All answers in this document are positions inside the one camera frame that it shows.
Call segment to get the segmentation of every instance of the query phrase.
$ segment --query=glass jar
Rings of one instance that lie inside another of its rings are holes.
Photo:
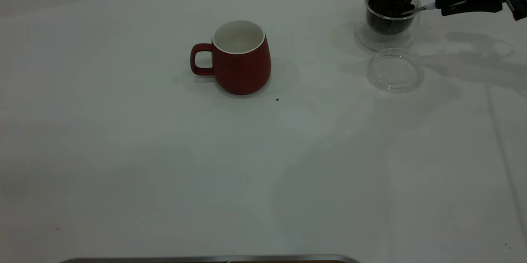
[[[388,17],[375,12],[364,0],[363,8],[357,20],[357,35],[367,49],[378,52],[382,49],[397,47],[410,49],[413,43],[413,32],[419,23],[419,13],[405,17]],[[416,8],[421,6],[419,0],[411,0]]]

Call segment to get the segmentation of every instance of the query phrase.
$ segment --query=red mug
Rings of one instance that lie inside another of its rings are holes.
[[[212,53],[212,68],[196,66],[196,53],[201,51]],[[190,68],[196,75],[214,75],[218,84],[230,93],[256,92],[271,75],[271,55],[265,32],[250,21],[225,23],[212,35],[212,44],[194,45]]]

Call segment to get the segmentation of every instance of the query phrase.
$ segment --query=table surface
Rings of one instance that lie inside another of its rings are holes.
[[[0,2],[2,262],[527,262],[527,20],[506,7],[424,12],[424,83],[390,95],[363,0]],[[232,19],[269,39],[253,95],[190,71]]]

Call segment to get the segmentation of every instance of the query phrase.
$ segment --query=mug rim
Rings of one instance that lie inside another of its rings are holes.
[[[245,51],[245,52],[240,52],[240,53],[235,53],[235,52],[225,51],[225,50],[221,49],[218,45],[216,45],[216,42],[215,42],[215,40],[214,40],[214,36],[215,36],[216,33],[218,32],[218,30],[219,30],[220,28],[222,28],[224,25],[226,25],[226,24],[230,24],[230,23],[234,23],[234,22],[246,22],[246,23],[251,23],[251,24],[256,25],[256,27],[258,27],[258,28],[260,29],[260,31],[262,32],[262,40],[260,40],[260,43],[259,43],[256,47],[254,47],[253,49],[250,49],[250,50]],[[264,31],[263,28],[261,28],[260,25],[256,24],[255,22],[249,21],[249,20],[235,19],[235,20],[233,20],[233,21],[227,21],[227,22],[223,23],[222,25],[220,25],[220,26],[214,31],[214,33],[212,34],[212,44],[216,47],[216,49],[218,49],[219,51],[222,51],[222,52],[224,52],[224,53],[232,54],[232,55],[242,55],[242,54],[251,53],[251,52],[253,52],[254,50],[260,48],[260,46],[264,43],[265,38],[266,38],[265,31]]]

